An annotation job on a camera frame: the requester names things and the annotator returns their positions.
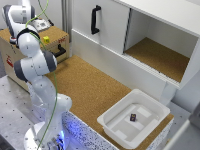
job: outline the yellow block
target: yellow block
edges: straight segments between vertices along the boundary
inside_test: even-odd
[[[50,39],[49,39],[48,36],[43,37],[43,39],[44,39],[44,43],[45,43],[45,44],[50,43]]]

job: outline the brown shelf surface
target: brown shelf surface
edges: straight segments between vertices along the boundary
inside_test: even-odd
[[[178,82],[181,82],[190,60],[149,38],[144,38],[125,53]]]
[[[105,134],[97,118],[131,89],[75,55],[58,64],[56,76],[58,92],[72,98],[70,111],[120,150],[125,150]],[[47,77],[54,83],[52,73]],[[135,150],[146,149],[172,119],[173,115],[168,115]]]

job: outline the green cable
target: green cable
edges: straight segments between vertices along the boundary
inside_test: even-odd
[[[26,23],[26,28],[27,28],[29,22],[35,20],[36,18],[38,18],[38,17],[40,17],[42,14],[44,14],[44,12],[46,11],[46,9],[47,9],[47,7],[48,7],[48,4],[49,4],[49,0],[47,0],[47,4],[46,4],[45,9],[44,9],[38,16],[36,16],[35,18],[32,18],[31,20],[29,20],[29,21]]]
[[[41,10],[43,11],[43,8],[42,8],[42,6],[41,6],[41,4],[40,4],[40,0],[38,0],[38,3],[39,3],[39,5],[40,5],[40,8],[41,8]]]
[[[43,46],[43,48],[44,48],[45,50],[47,50],[46,47],[45,47],[45,45],[44,45],[44,43],[43,43],[35,34],[33,34],[33,33],[31,33],[31,32],[30,32],[30,34],[33,35],[33,36],[42,44],[42,46]],[[54,116],[54,113],[55,113],[55,110],[56,110],[57,101],[58,101],[58,99],[57,99],[57,96],[58,96],[58,87],[57,87],[57,79],[56,79],[55,71],[53,71],[53,74],[54,74],[54,80],[55,80],[55,85],[56,85],[56,101],[55,101],[55,105],[54,105],[54,108],[53,108],[53,113],[52,113],[52,115],[51,115],[50,121],[49,121],[49,123],[48,123],[48,125],[47,125],[47,128],[46,128],[45,132],[44,132],[44,135],[43,135],[43,137],[42,137],[42,140],[40,141],[40,144],[38,145],[37,150],[40,148],[40,145],[42,144],[42,141],[44,140],[44,137],[45,137],[45,135],[46,135],[46,133],[47,133],[47,130],[48,130],[50,124],[51,124],[51,121],[52,121],[52,119],[53,119],[53,116]]]

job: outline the white plastic bin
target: white plastic bin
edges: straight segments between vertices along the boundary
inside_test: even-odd
[[[137,148],[170,113],[170,109],[134,89],[103,113],[97,121],[105,133],[126,149]],[[136,114],[136,121],[130,121]]]

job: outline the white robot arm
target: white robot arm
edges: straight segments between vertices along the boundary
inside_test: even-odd
[[[39,38],[37,30],[25,24],[35,17],[35,9],[30,5],[29,0],[19,1],[20,5],[6,5],[2,9],[3,18],[9,28],[12,38],[15,38],[23,55],[27,56],[14,63],[16,76],[31,85],[30,90],[32,103],[46,108],[45,124],[37,134],[36,139],[41,141],[49,124],[57,99],[57,107],[52,118],[42,145],[47,143],[62,131],[62,113],[68,111],[72,106],[70,97],[58,94],[52,82],[44,75],[56,70],[57,61],[54,55],[48,51],[42,52],[40,43],[34,34]]]

